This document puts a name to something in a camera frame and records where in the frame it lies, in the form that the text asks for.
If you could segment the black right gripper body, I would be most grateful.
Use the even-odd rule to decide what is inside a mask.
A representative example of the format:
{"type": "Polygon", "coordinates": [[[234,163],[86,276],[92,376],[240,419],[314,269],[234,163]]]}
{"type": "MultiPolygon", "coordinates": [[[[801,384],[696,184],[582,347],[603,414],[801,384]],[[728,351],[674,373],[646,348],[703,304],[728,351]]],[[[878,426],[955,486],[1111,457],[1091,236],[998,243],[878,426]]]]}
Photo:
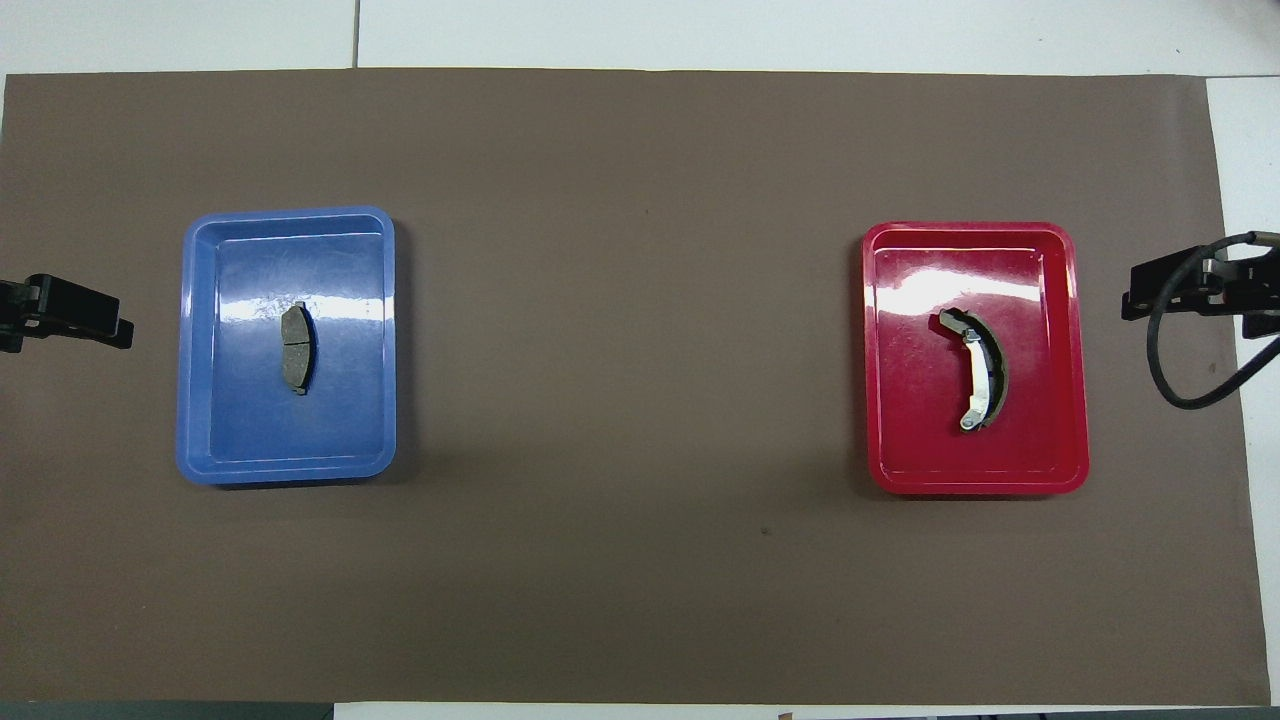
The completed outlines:
{"type": "Polygon", "coordinates": [[[1207,313],[1276,313],[1279,291],[1277,240],[1220,240],[1206,247],[1204,277],[1210,281],[1207,313]],[[1247,245],[1261,255],[1226,259],[1226,249],[1247,245]]]}

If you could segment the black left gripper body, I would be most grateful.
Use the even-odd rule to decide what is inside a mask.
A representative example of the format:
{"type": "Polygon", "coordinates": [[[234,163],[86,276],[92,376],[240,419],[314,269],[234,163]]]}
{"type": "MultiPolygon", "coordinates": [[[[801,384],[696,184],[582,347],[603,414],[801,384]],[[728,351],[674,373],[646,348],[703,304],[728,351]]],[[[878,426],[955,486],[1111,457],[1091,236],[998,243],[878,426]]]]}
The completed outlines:
{"type": "Polygon", "coordinates": [[[27,283],[1,281],[1,351],[19,354],[26,340],[26,305],[33,287],[27,283]]]}

